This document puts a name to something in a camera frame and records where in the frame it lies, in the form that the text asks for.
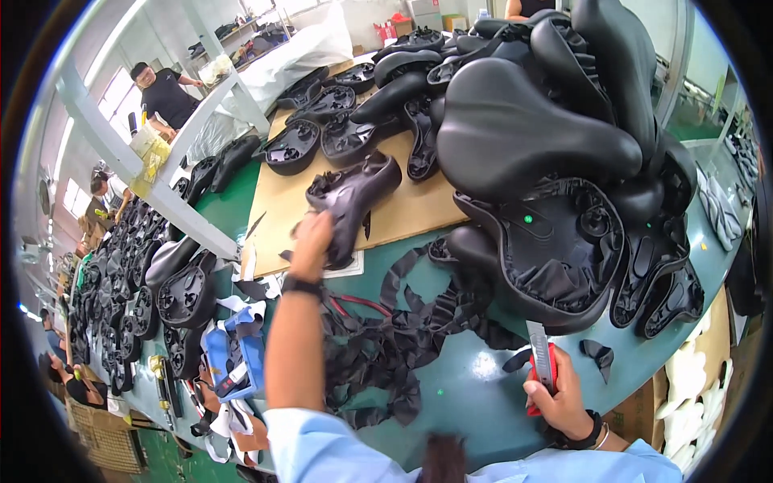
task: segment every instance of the wristwatch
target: wristwatch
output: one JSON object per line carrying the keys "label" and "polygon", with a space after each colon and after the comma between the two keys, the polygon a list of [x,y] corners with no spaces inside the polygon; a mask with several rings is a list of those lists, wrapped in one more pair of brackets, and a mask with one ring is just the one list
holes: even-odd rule
{"label": "wristwatch", "polygon": [[306,294],[314,295],[320,301],[322,300],[322,286],[319,282],[312,284],[307,281],[299,280],[290,274],[284,278],[284,282],[282,283],[282,293],[286,294],[288,292],[304,292]]}

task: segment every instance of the hand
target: hand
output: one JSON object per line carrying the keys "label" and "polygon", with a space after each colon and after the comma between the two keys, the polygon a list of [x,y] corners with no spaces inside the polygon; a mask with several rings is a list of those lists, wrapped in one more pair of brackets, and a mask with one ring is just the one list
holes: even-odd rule
{"label": "hand", "polygon": [[322,277],[325,251],[333,238],[333,218],[329,212],[306,213],[295,228],[295,252],[290,263],[290,275],[315,283]]}
{"label": "hand", "polygon": [[582,404],[580,378],[574,371],[569,354],[558,346],[554,347],[554,354],[558,371],[558,392],[551,397],[547,388],[534,380],[534,371],[531,371],[529,379],[523,383],[523,390],[528,395],[526,407],[536,405],[550,426],[566,434],[571,440],[583,440],[591,435],[593,420],[587,415]]}

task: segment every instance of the black t-shirt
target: black t-shirt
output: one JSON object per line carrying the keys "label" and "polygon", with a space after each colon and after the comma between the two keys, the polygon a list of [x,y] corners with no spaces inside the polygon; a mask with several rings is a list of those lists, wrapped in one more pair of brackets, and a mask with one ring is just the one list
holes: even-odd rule
{"label": "black t-shirt", "polygon": [[173,129],[180,129],[186,123],[199,101],[185,92],[177,83],[180,74],[164,68],[155,73],[155,82],[142,91],[142,103],[148,118],[158,113]]}
{"label": "black t-shirt", "polygon": [[89,393],[89,389],[86,387],[86,383],[84,383],[83,381],[79,381],[74,377],[69,381],[67,381],[67,384],[65,384],[65,388],[67,389],[67,392],[70,394],[70,397],[75,399],[77,402],[81,404],[85,404],[86,406],[96,407],[99,410],[107,411],[107,384],[105,383],[92,383],[92,384],[94,384],[94,387],[97,388],[97,391],[99,391],[99,394],[102,395],[102,399],[104,400],[103,404],[90,403],[89,400],[86,398],[86,395]]}

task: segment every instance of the man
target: man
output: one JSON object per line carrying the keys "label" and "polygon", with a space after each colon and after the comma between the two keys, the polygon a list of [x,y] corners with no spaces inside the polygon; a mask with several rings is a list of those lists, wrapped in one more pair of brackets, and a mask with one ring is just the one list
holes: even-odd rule
{"label": "man", "polygon": [[95,172],[91,179],[91,194],[100,197],[108,212],[114,212],[116,223],[121,221],[121,214],[134,197],[126,183],[102,171]]}
{"label": "man", "polygon": [[505,19],[526,20],[545,9],[555,9],[556,0],[507,0]]}
{"label": "man", "polygon": [[[138,63],[130,72],[131,79],[142,89],[142,105],[148,113],[148,122],[159,132],[169,136],[169,142],[191,117],[199,101],[180,86],[201,87],[204,83],[175,72],[168,67],[153,72],[148,64]],[[169,126],[157,117],[160,115]]]}
{"label": "man", "polygon": [[64,335],[59,335],[53,328],[53,321],[51,320],[51,314],[45,309],[40,309],[40,318],[43,319],[43,329],[46,331],[46,338],[49,341],[49,345],[56,354],[62,360],[67,360],[67,343],[64,341]]}

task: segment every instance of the woman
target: woman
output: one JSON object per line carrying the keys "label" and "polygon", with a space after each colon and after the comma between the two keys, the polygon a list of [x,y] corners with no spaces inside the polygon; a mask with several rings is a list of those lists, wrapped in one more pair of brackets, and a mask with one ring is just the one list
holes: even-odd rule
{"label": "woman", "polygon": [[525,460],[490,464],[465,476],[464,449],[455,437],[431,437],[424,467],[411,473],[358,440],[343,420],[325,413],[318,283],[332,231],[329,213],[308,214],[298,226],[295,252],[271,322],[265,358],[269,410],[263,417],[279,481],[682,481],[678,467],[647,443],[629,444],[591,418],[583,408],[571,359],[558,347],[557,394],[551,397],[542,384],[525,381],[527,404],[538,407],[568,444],[583,441],[584,447],[597,451],[545,449]]}
{"label": "woman", "polygon": [[[74,400],[86,406],[107,411],[107,384],[91,382],[80,364],[70,368],[59,357],[45,352],[38,358],[38,365],[53,382],[64,384],[67,393]],[[75,379],[73,369],[80,372],[80,381]]]}
{"label": "woman", "polygon": [[526,20],[545,9],[555,9],[556,0],[507,0],[505,19]]}

